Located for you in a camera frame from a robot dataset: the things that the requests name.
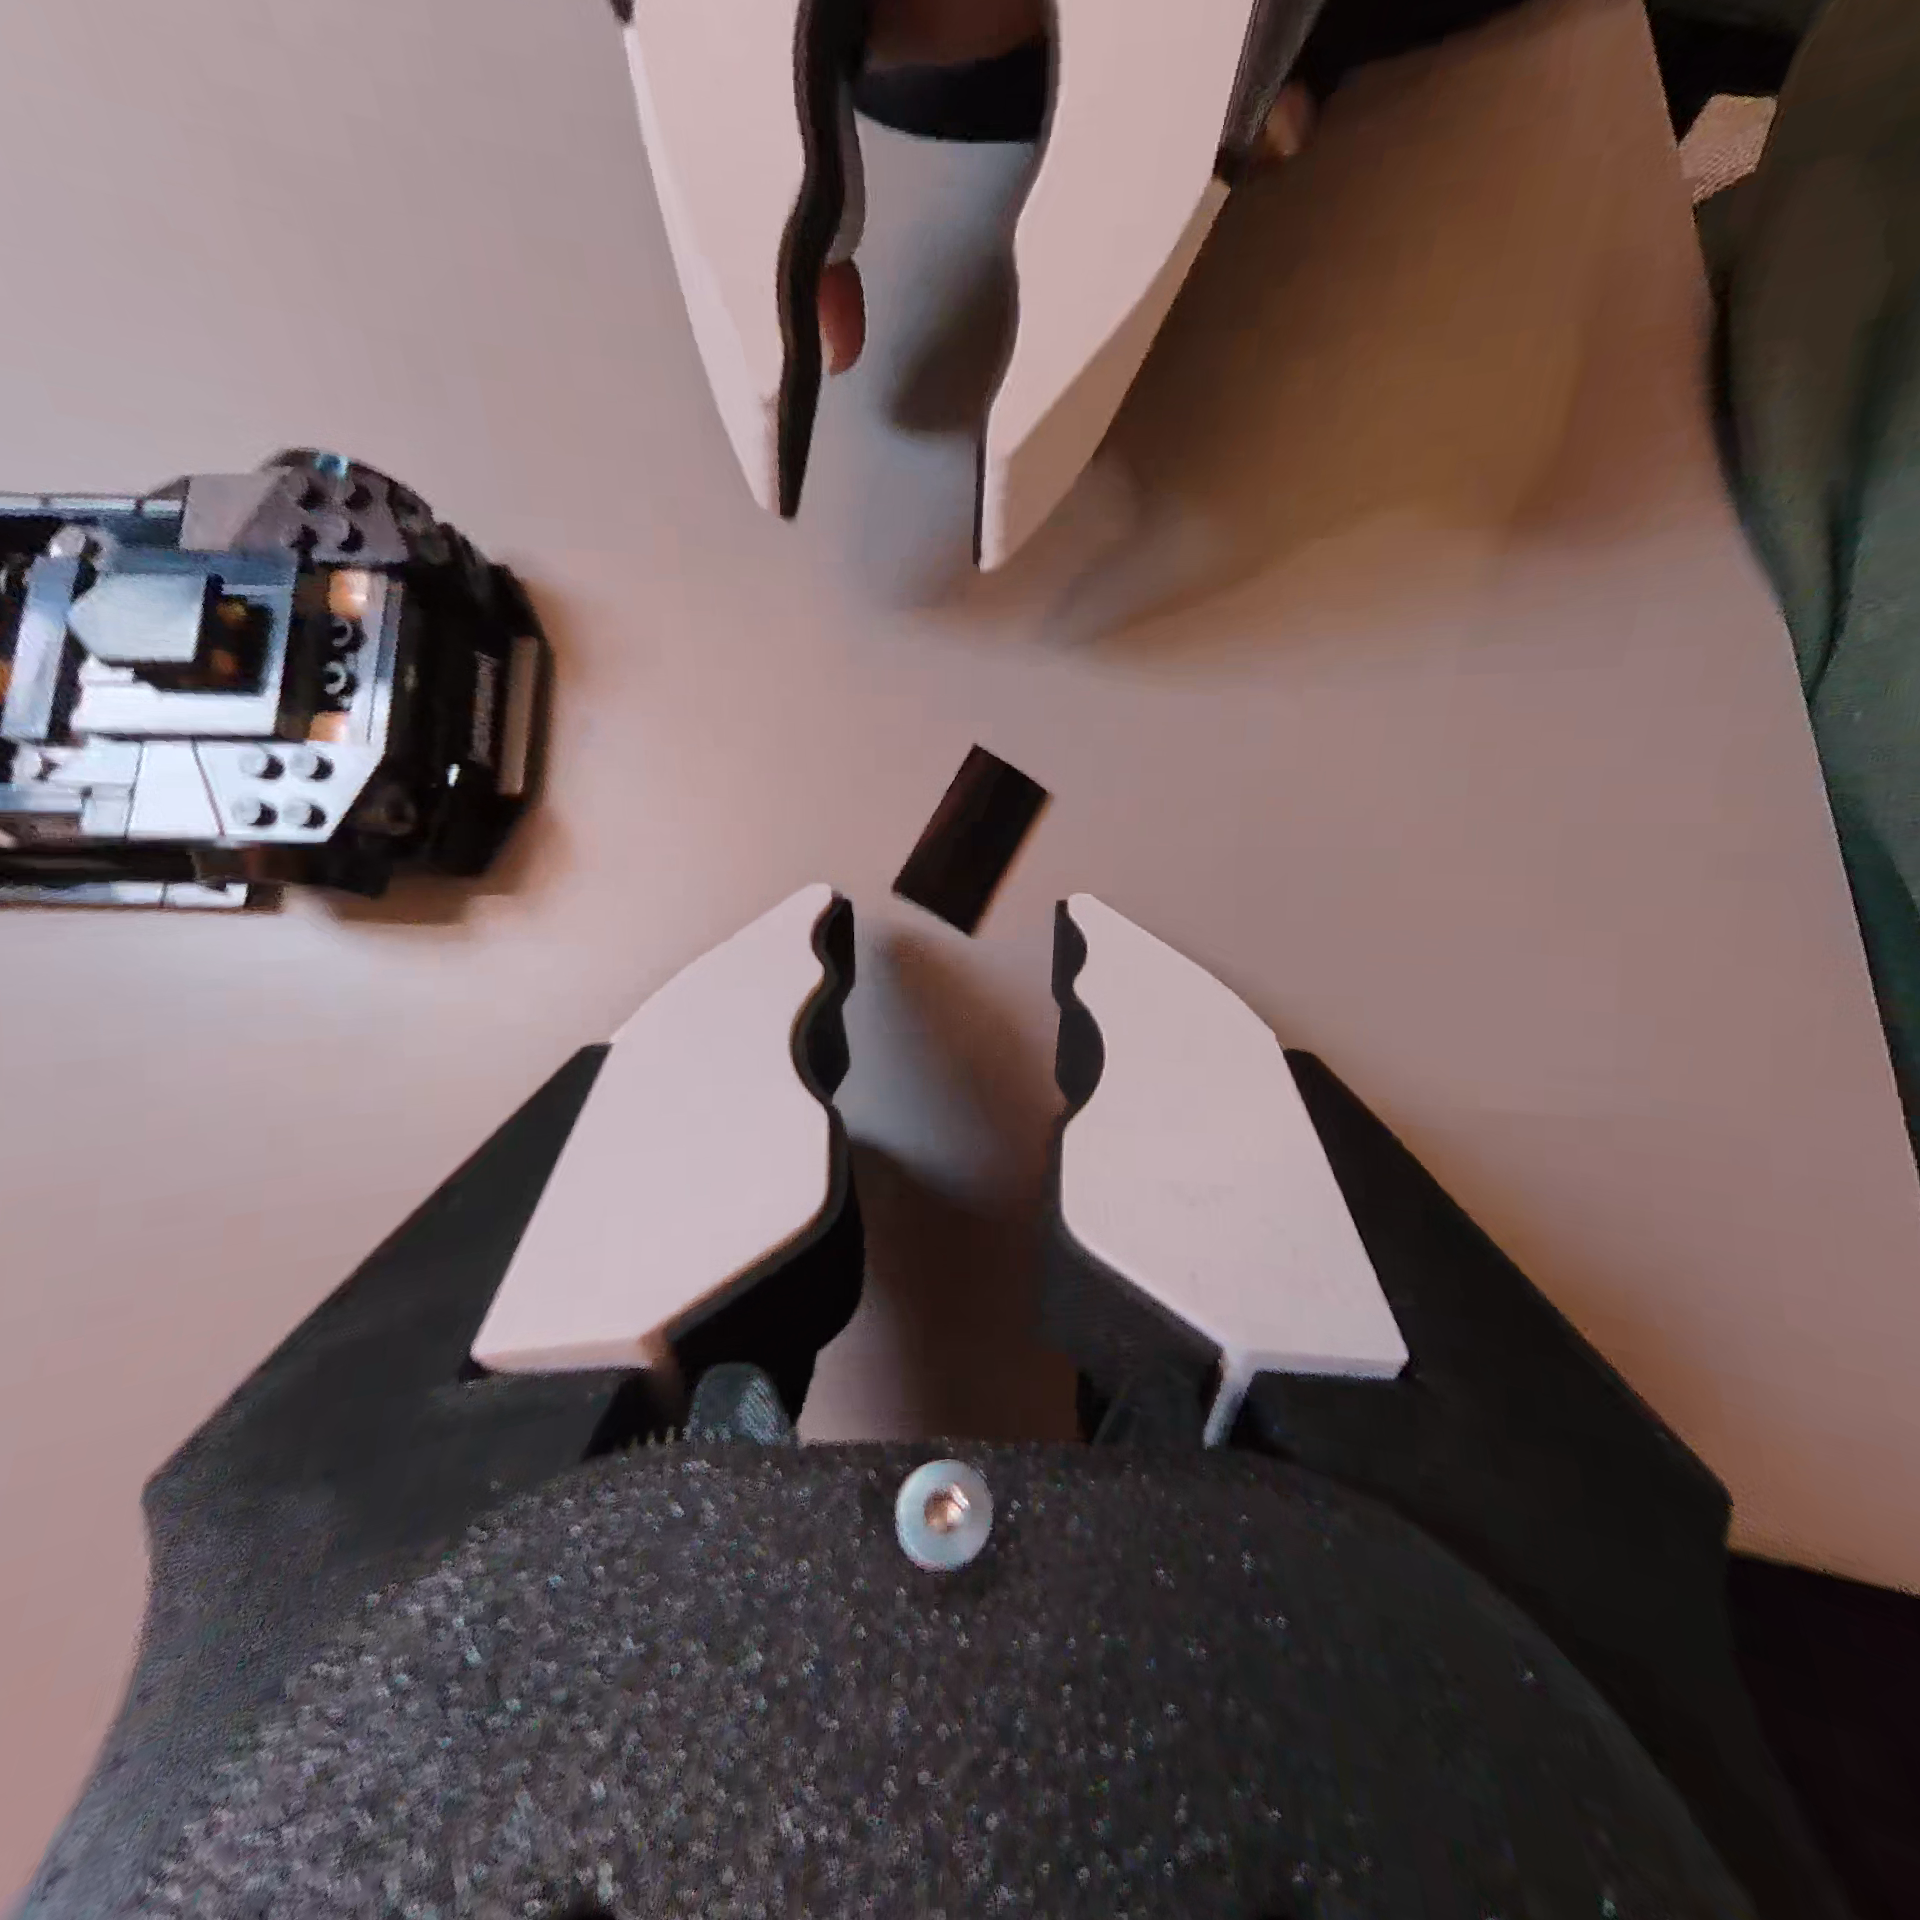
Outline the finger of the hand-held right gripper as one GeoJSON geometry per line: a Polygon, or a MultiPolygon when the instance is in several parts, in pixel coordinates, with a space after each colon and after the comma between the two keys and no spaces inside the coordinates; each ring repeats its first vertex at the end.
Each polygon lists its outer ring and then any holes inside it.
{"type": "Polygon", "coordinates": [[[640,136],[715,413],[753,503],[799,509],[818,286],[866,215],[869,3],[616,3],[640,136]]]}
{"type": "Polygon", "coordinates": [[[1051,107],[1014,221],[1014,335],[978,435],[977,565],[1065,503],[1225,200],[1255,3],[1051,3],[1051,107]]]}

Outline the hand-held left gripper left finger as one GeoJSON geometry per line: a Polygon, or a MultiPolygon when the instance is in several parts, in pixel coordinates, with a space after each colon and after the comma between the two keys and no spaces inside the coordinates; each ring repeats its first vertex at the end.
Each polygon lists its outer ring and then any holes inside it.
{"type": "Polygon", "coordinates": [[[471,1359],[492,1374],[750,1361],[806,1388],[866,1280],[848,1070],[852,903],[809,883],[609,1036],[471,1359]]]}

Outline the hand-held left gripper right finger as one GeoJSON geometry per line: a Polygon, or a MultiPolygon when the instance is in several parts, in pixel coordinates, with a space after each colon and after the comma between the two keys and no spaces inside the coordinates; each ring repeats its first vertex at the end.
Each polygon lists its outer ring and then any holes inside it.
{"type": "Polygon", "coordinates": [[[1409,1348],[1276,1031],[1091,892],[1053,909],[1051,1215],[1117,1327],[1077,1361],[1189,1386],[1198,1447],[1264,1374],[1385,1386],[1409,1348]]]}

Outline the black lego piece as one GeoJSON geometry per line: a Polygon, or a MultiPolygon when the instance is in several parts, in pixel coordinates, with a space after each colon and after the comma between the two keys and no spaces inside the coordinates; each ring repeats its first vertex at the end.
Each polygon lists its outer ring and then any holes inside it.
{"type": "Polygon", "coordinates": [[[894,899],[972,936],[1049,803],[1042,780],[972,746],[899,869],[894,899]]]}

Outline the black lego car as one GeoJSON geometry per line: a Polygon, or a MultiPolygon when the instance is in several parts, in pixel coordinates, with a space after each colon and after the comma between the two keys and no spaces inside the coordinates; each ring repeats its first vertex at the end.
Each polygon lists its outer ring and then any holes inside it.
{"type": "Polygon", "coordinates": [[[2,493],[2,904],[473,883],[549,687],[521,583],[341,453],[2,493]]]}

